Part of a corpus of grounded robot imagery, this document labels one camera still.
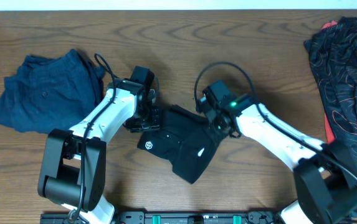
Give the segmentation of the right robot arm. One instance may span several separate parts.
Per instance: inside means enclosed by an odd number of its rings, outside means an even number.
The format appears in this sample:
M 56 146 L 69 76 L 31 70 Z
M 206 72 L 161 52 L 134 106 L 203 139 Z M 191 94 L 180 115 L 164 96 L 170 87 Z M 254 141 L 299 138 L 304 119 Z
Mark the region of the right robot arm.
M 349 149 L 307 136 L 278 119 L 255 95 L 237 96 L 219 80 L 203 90 L 196 109 L 219 131 L 257 141 L 293 173 L 297 199 L 279 223 L 356 223 L 357 169 Z

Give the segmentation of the black t-shirt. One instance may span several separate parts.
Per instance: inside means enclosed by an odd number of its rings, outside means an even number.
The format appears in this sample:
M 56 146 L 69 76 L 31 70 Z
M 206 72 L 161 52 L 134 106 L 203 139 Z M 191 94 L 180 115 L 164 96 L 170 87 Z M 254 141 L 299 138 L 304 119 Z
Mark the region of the black t-shirt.
M 162 112 L 160 129 L 143 133 L 137 148 L 170 161 L 172 171 L 193 184 L 226 137 L 207 118 L 173 105 Z

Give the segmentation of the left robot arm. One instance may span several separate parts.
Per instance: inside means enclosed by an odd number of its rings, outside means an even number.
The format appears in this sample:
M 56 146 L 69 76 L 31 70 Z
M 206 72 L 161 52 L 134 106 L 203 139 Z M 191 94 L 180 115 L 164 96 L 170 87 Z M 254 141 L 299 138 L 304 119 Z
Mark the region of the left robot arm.
M 132 133 L 159 129 L 154 78 L 149 68 L 136 66 L 130 78 L 109 84 L 81 122 L 48 134 L 37 191 L 69 212 L 43 213 L 41 223 L 113 223 L 115 207 L 103 196 L 107 145 L 121 126 Z

